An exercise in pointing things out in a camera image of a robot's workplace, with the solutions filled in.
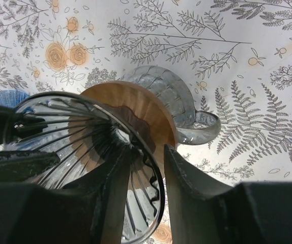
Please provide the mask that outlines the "grey glass dripper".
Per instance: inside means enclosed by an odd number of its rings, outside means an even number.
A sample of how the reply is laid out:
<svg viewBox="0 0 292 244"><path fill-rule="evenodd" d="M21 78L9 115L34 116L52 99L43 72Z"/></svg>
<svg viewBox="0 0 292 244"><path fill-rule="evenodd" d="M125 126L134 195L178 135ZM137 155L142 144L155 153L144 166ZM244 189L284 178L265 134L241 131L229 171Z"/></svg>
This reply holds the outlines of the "grey glass dripper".
<svg viewBox="0 0 292 244"><path fill-rule="evenodd" d="M113 108L73 93L39 93L15 106L3 144L58 155L60 161L37 178L47 189L94 173L122 153L128 163L122 243L142 243L160 224L165 191L158 164L139 131Z"/></svg>

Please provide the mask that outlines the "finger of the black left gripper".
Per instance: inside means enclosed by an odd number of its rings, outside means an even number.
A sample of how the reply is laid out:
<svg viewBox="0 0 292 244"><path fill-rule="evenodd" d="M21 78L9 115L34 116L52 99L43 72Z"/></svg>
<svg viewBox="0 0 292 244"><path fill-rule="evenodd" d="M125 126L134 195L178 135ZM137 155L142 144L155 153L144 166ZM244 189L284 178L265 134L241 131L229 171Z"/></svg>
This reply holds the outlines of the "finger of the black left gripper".
<svg viewBox="0 0 292 244"><path fill-rule="evenodd" d="M40 175L60 163L54 152L0 151L0 182L20 182Z"/></svg>
<svg viewBox="0 0 292 244"><path fill-rule="evenodd" d="M47 123L42 118L15 113L12 108L0 106L0 144L3 143L5 130L9 131L11 136L23 139L43 132L46 127Z"/></svg>

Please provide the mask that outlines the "grey glass server jug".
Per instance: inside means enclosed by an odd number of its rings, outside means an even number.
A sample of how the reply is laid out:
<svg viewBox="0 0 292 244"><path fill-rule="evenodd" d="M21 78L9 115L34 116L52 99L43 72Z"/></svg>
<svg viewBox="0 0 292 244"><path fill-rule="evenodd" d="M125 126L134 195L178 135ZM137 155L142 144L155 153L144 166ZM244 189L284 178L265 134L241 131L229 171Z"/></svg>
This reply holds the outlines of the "grey glass server jug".
<svg viewBox="0 0 292 244"><path fill-rule="evenodd" d="M202 145L213 141L221 130L217 115L197 110L187 84L173 71L160 66L140 66L122 76L153 93L168 109L180 144Z"/></svg>

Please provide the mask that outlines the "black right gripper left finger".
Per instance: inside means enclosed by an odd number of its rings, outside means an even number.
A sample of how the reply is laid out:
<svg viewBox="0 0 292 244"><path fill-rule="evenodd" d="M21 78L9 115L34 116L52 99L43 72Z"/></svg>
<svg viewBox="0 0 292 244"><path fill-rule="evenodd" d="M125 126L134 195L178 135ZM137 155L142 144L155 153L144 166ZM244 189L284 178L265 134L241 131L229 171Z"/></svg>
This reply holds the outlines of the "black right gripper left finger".
<svg viewBox="0 0 292 244"><path fill-rule="evenodd" d="M130 160L123 148L56 190L0 182L0 243L100 243L106 214L123 211Z"/></svg>

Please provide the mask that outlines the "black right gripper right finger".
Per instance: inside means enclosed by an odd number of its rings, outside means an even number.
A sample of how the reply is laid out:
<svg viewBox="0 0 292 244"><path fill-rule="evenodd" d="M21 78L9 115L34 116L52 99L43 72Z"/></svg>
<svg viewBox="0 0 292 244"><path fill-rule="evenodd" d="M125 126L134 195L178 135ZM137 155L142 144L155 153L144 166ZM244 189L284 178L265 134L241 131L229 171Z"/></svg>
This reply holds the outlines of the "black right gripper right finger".
<svg viewBox="0 0 292 244"><path fill-rule="evenodd" d="M173 243L292 243L292 181L232 187L171 145L164 168Z"/></svg>

